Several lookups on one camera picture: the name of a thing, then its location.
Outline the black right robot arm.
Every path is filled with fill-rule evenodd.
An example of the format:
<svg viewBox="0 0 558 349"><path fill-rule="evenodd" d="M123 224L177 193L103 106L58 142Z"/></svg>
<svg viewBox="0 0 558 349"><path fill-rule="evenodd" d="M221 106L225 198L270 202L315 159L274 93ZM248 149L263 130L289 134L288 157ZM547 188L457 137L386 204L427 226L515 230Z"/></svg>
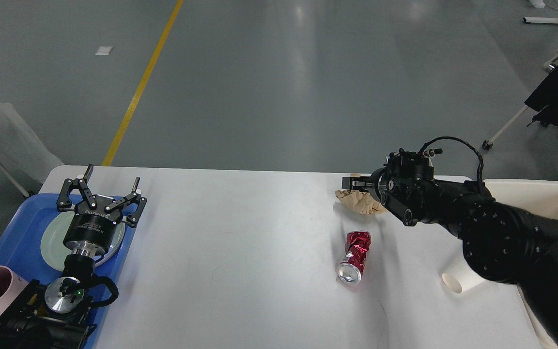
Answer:
<svg viewBox="0 0 558 349"><path fill-rule="evenodd" d="M558 220L500 203L483 181L434 178L426 142L416 152L399 149L369 176L343 177L344 190L369 193L407 227L436 223L462 241L467 264L485 280L516 285L545 331L558 345Z"/></svg>

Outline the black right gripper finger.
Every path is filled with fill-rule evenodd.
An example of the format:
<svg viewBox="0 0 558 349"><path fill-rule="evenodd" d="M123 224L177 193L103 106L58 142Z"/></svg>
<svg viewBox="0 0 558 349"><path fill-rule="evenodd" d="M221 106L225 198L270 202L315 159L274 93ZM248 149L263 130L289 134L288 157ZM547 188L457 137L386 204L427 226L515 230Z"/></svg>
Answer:
<svg viewBox="0 0 558 349"><path fill-rule="evenodd" d="M372 187L370 176L346 176L343 177L341 188L343 190L369 191Z"/></svg>

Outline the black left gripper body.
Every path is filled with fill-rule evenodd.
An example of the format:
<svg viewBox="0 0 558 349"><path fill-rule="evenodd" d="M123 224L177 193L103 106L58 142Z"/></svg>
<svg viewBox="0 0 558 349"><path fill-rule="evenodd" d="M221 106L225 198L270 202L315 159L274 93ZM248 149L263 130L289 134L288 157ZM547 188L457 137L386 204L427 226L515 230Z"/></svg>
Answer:
<svg viewBox="0 0 558 349"><path fill-rule="evenodd" d="M124 238L122 213L96 213L85 210L74 213L63 245L69 250L85 249L90 254L109 254Z"/></svg>

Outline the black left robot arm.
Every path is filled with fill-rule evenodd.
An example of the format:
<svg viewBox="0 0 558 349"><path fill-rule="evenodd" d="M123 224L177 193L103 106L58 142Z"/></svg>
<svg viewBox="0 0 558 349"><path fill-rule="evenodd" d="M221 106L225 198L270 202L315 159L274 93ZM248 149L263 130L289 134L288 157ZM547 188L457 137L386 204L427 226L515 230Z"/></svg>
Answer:
<svg viewBox="0 0 558 349"><path fill-rule="evenodd" d="M66 179L56 201L59 212L72 212L62 243L69 254L59 278L43 285L32 280L0 315L0 349L81 349L97 325L95 309L118 298L108 276L95 273L95 257L104 257L120 224L137 227L147 203L136 177L131 192L119 199L93 194L81 177Z"/></svg>

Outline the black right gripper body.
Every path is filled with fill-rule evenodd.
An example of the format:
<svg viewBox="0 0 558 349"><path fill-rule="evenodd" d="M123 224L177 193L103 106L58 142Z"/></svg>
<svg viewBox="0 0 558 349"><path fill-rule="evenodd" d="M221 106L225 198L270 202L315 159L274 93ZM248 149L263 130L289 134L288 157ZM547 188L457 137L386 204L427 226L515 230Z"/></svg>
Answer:
<svg viewBox="0 0 558 349"><path fill-rule="evenodd" d="M387 168L379 168L370 175L371 187L369 193L375 200L386 200L387 174Z"/></svg>

